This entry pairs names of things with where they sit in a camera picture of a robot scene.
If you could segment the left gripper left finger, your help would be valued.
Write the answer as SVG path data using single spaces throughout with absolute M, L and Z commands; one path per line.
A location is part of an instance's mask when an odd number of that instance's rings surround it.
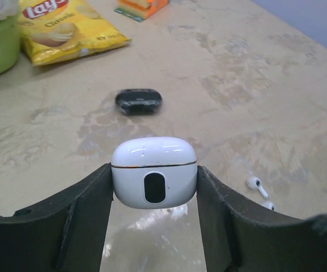
M 0 271 L 99 271 L 113 201 L 110 164 L 0 216 Z

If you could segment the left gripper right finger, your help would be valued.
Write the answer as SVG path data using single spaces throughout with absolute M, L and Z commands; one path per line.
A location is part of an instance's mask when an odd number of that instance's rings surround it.
M 327 214 L 271 211 L 203 166 L 197 205 L 207 271 L 327 271 Z

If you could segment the white earbud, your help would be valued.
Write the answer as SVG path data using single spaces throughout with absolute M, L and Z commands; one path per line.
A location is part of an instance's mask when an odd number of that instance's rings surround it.
M 251 176 L 249 179 L 247 179 L 247 186 L 250 189 L 258 190 L 265 199 L 269 198 L 268 193 L 262 186 L 261 180 L 258 177 Z
M 275 210 L 275 205 L 272 203 L 272 201 L 264 201 L 261 203 L 261 206 L 263 206 L 271 211 Z

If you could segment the white earbud charging case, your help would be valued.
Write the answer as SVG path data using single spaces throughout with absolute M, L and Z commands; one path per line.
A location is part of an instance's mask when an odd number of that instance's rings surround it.
M 197 187 L 197 155 L 175 137 L 137 138 L 120 144 L 111 160 L 116 197 L 134 209 L 167 209 L 190 201 Z

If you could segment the black earbud charging case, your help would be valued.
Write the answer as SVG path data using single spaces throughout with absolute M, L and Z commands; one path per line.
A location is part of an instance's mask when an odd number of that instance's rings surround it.
M 117 110 L 127 116 L 154 114 L 162 103 L 161 94 L 151 88 L 124 89 L 115 97 Z

